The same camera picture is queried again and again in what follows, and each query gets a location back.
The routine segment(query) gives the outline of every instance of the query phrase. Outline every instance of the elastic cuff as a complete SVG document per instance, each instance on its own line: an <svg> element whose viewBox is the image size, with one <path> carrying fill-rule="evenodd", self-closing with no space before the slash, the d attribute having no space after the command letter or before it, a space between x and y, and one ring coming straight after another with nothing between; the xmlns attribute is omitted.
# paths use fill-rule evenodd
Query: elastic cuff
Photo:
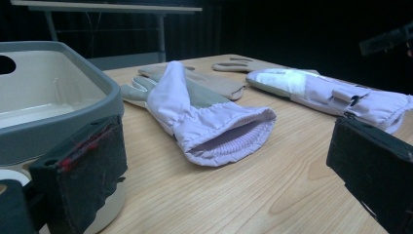
<svg viewBox="0 0 413 234"><path fill-rule="evenodd" d="M189 161L202 166L237 162L259 149L276 121L268 107L218 103L185 115L172 130Z"/></svg>

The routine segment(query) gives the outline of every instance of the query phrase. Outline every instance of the protective glove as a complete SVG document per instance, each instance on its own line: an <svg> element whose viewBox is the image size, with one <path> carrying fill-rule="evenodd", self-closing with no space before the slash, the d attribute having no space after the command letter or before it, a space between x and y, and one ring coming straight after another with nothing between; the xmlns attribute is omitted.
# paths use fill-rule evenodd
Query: protective glove
<svg viewBox="0 0 413 234"><path fill-rule="evenodd" d="M212 69L216 71L240 71L252 72L268 68L291 68L283 65L277 65L265 61L254 60L250 58L230 58L227 61L221 61L212 65ZM319 74L316 70L307 70Z"/></svg>
<svg viewBox="0 0 413 234"><path fill-rule="evenodd" d="M125 101L145 106L176 139L187 159L202 166L237 162L255 152L276 121L268 107L238 106L185 79L185 69L178 61L168 64L158 84L136 77L132 86L121 89Z"/></svg>
<svg viewBox="0 0 413 234"><path fill-rule="evenodd" d="M138 69L138 72L143 76L159 80L165 72L165 67L161 65L142 66ZM187 69L185 73L188 80L206 87L230 100L241 98L245 89L245 85L242 82L225 77L201 74L190 69Z"/></svg>
<svg viewBox="0 0 413 234"><path fill-rule="evenodd" d="M252 86L318 111L357 119L389 134L400 127L413 97L376 91L303 70L264 69L246 76Z"/></svg>

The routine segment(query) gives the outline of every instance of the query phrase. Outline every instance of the plastic container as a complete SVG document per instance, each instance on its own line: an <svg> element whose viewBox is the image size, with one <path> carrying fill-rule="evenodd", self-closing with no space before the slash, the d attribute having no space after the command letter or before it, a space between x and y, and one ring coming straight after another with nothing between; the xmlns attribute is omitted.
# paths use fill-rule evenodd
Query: plastic container
<svg viewBox="0 0 413 234"><path fill-rule="evenodd" d="M30 162L88 123L124 113L120 87L62 43L0 43L0 67L0 171L30 178ZM89 233L117 215L124 189L118 184Z"/></svg>

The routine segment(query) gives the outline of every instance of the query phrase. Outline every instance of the light gray glove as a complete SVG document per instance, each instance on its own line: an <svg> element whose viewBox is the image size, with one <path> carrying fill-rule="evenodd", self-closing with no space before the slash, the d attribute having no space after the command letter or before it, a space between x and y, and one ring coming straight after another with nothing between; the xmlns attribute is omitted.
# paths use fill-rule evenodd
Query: light gray glove
<svg viewBox="0 0 413 234"><path fill-rule="evenodd" d="M143 76L159 80L163 76L165 69L166 68L161 65L148 65L140 67L138 72ZM245 89L245 85L242 82L225 77L206 75L189 69L187 69L185 73L188 80L206 87L230 100L241 98Z"/></svg>
<svg viewBox="0 0 413 234"><path fill-rule="evenodd" d="M252 86L318 111L354 118L389 134L400 127L413 97L375 91L303 70L264 69L246 76Z"/></svg>
<svg viewBox="0 0 413 234"><path fill-rule="evenodd" d="M250 58L230 58L212 65L216 71L235 71L235 72L252 72L268 68L291 68L283 65L277 65L266 61L254 60ZM319 74L316 70L307 70Z"/></svg>

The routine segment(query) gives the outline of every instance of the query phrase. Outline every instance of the dark wall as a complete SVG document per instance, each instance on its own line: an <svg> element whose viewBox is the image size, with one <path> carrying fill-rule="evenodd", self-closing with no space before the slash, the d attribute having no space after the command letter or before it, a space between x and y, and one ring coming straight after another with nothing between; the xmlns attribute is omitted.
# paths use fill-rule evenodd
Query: dark wall
<svg viewBox="0 0 413 234"><path fill-rule="evenodd" d="M358 46L412 21L413 0L154 1L204 9L195 15L166 16L167 60L239 54L413 94L413 58L406 55L405 45L369 57L363 57ZM61 32L58 37L86 58L158 49L156 19L151 15L54 13L54 19L58 29L83 30ZM141 27L149 30L130 30ZM120 28L126 30L100 31ZM0 1L0 41L50 39L42 13Z"/></svg>
<svg viewBox="0 0 413 234"><path fill-rule="evenodd" d="M412 21L413 1L245 0L244 4L243 45L232 48L234 53L413 94L413 58L406 55L404 44L369 57L363 57L358 46Z"/></svg>

